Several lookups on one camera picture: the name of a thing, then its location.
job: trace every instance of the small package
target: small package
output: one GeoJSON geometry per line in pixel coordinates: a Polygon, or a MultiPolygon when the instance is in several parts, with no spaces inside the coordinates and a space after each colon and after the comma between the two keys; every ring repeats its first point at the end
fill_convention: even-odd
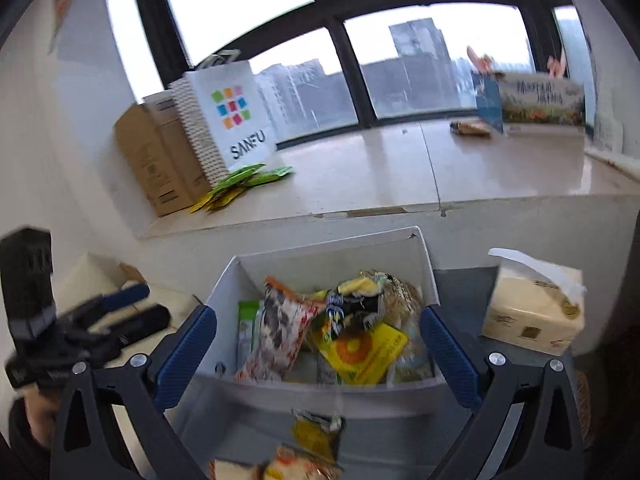
{"type": "Polygon", "coordinates": [[[273,278],[267,278],[258,348],[236,374],[236,380],[281,381],[293,366],[306,327],[324,310],[324,302],[309,301],[273,278]]]}
{"type": "Polygon", "coordinates": [[[258,480],[260,474],[254,466],[239,465],[225,460],[209,462],[209,478],[211,480],[258,480]]]}
{"type": "Polygon", "coordinates": [[[366,270],[361,275],[369,276],[382,285],[384,321],[408,337],[398,359],[389,368],[387,384],[433,377],[429,353],[420,335],[420,314],[424,309],[421,293],[411,283],[398,280],[391,274],[366,270]]]}
{"type": "Polygon", "coordinates": [[[582,272],[519,251],[491,249],[503,258],[482,335],[559,356],[584,328],[582,272]]]}
{"type": "Polygon", "coordinates": [[[335,480],[341,469],[320,459],[280,446],[264,471],[264,480],[335,480]]]}
{"type": "Polygon", "coordinates": [[[238,304],[238,366],[244,365],[254,346],[257,316],[261,301],[241,301],[238,304]]]}
{"type": "Polygon", "coordinates": [[[378,384],[407,343],[407,336],[386,323],[368,332],[345,332],[327,342],[314,333],[320,353],[346,384],[378,384]]]}
{"type": "Polygon", "coordinates": [[[296,419],[291,433],[302,449],[318,455],[330,464],[335,464],[337,456],[337,444],[342,418],[313,415],[302,410],[292,410],[296,419]]]}
{"type": "Polygon", "coordinates": [[[365,276],[341,283],[325,300],[328,323],[322,327],[322,337],[327,342],[338,339],[346,328],[370,330],[385,315],[382,286],[365,276]]]}

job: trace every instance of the human hand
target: human hand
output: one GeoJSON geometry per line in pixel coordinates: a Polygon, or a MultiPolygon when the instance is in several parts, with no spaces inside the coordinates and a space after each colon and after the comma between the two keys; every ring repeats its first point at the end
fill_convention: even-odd
{"type": "Polygon", "coordinates": [[[549,59],[546,62],[546,67],[549,70],[549,77],[551,79],[562,79],[564,77],[564,72],[566,71],[566,56],[564,54],[564,49],[562,49],[560,60],[549,56],[549,59]]]}
{"type": "Polygon", "coordinates": [[[56,417],[60,408],[60,392],[30,388],[24,394],[24,411],[35,441],[51,449],[56,434],[56,417]]]}

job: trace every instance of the cardboard box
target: cardboard box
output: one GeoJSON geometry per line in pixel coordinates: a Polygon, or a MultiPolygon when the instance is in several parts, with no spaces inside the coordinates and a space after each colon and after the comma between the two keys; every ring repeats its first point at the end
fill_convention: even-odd
{"type": "Polygon", "coordinates": [[[193,196],[194,203],[197,202],[211,191],[211,185],[184,131],[171,91],[165,90],[149,95],[144,101],[146,109],[159,127],[162,141],[174,161],[175,169],[193,196]]]}
{"type": "Polygon", "coordinates": [[[131,105],[115,131],[120,151],[158,216],[187,208],[210,190],[179,120],[157,123],[146,107],[131,105]]]}
{"type": "Polygon", "coordinates": [[[213,288],[207,304],[216,312],[218,331],[197,375],[210,378],[233,402],[260,410],[290,413],[292,408],[349,418],[385,418],[436,412],[447,384],[438,367],[434,377],[376,386],[292,384],[279,381],[237,383],[238,303],[264,298],[264,280],[274,276],[292,290],[332,288],[363,269],[389,272],[419,287],[424,305],[439,303],[433,270],[417,227],[397,229],[287,250],[235,256],[213,288]],[[219,364],[224,375],[219,377],[219,364]]]}
{"type": "MultiPolygon", "coordinates": [[[[582,284],[580,270],[556,267],[582,284]]],[[[555,283],[512,262],[500,266],[482,335],[559,356],[583,328],[584,298],[573,304],[555,283]]]]}

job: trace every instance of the beige tile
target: beige tile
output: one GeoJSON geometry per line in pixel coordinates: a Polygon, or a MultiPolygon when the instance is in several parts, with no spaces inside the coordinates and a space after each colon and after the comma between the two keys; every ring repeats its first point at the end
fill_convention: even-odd
{"type": "Polygon", "coordinates": [[[212,214],[181,211],[159,218],[146,235],[402,206],[438,209],[419,123],[308,142],[277,152],[268,166],[293,166],[295,174],[251,189],[212,214]]]}
{"type": "Polygon", "coordinates": [[[492,198],[639,195],[640,184],[584,156],[569,137],[460,137],[421,123],[442,204],[492,198]]]}

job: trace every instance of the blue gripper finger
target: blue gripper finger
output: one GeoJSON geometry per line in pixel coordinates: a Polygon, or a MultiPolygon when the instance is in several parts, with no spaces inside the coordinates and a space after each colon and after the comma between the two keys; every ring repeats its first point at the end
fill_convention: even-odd
{"type": "Polygon", "coordinates": [[[462,347],[430,307],[420,316],[420,335],[460,406],[477,411],[482,404],[481,380],[462,347]]]}
{"type": "Polygon", "coordinates": [[[158,410],[177,406],[216,336],[216,327],[216,313],[200,305],[178,332],[165,336],[152,352],[148,377],[156,385],[154,404],[158,410]]]}

